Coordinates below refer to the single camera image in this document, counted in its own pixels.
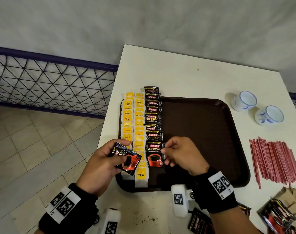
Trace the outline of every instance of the tiled floor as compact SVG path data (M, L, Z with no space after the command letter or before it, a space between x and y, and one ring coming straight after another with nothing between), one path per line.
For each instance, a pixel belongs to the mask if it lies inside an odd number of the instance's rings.
M76 182L102 119L0 107L0 233L33 234L46 205Z

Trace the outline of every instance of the gray wall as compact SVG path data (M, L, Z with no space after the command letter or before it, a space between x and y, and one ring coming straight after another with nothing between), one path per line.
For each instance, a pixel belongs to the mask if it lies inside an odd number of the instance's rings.
M0 0L2 47L119 64L123 44L292 71L296 0Z

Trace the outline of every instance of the red coffee cup graphic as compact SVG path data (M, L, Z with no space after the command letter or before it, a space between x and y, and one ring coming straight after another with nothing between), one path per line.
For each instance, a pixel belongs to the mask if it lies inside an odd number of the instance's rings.
M161 156L157 153L153 153L148 156L149 166L151 167L163 167L163 162Z
M126 155L126 161L123 163L123 168L126 171L133 171L135 170L136 164L138 163L139 157L137 155Z

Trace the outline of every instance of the blue and white cup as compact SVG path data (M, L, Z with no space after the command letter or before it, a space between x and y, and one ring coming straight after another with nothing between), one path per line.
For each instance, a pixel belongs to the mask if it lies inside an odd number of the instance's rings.
M261 126L276 124L284 120L283 112L275 106L267 106L254 115L255 121Z
M257 102L258 101L254 94L249 91L241 91L232 99L231 106L233 107L233 109L240 112L254 107Z

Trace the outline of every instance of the right hand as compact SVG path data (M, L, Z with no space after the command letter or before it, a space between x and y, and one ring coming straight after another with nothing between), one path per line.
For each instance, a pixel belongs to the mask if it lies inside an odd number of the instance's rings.
M196 145L188 137L172 137L161 150L165 155L165 164L171 167L178 164L190 175L197 176L206 173L209 164L201 155Z

